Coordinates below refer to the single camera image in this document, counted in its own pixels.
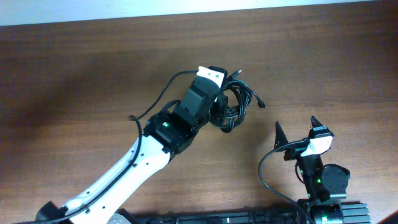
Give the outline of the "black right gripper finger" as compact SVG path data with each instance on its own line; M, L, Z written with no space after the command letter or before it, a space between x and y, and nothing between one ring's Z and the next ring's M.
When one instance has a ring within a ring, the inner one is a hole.
M285 146L288 145L289 141L280 125L277 121L275 123L275 142L274 142L274 149L277 152L283 152L285 150Z
M323 128L324 127L324 125L322 125L321 122L319 122L319 120L317 120L315 116L311 116L310 121L312 124L312 128Z

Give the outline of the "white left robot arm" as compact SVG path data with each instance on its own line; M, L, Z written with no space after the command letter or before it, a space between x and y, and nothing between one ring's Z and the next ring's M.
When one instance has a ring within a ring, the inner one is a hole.
M187 94L153 115L128 152L93 185L57 208L46 203L36 223L107 223L116 210L152 175L187 149L207 123L224 120L228 99Z

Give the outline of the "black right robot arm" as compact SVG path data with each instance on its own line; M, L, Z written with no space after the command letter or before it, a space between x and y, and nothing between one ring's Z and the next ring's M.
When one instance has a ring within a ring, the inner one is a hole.
M315 223L343 223L341 201L347 197L350 171L336 164L324 164L321 155L331 148L334 134L312 116L307 137L288 141L280 125L275 124L274 149L284 153L285 161L295 161L297 175L308 193L308 199L298 200Z

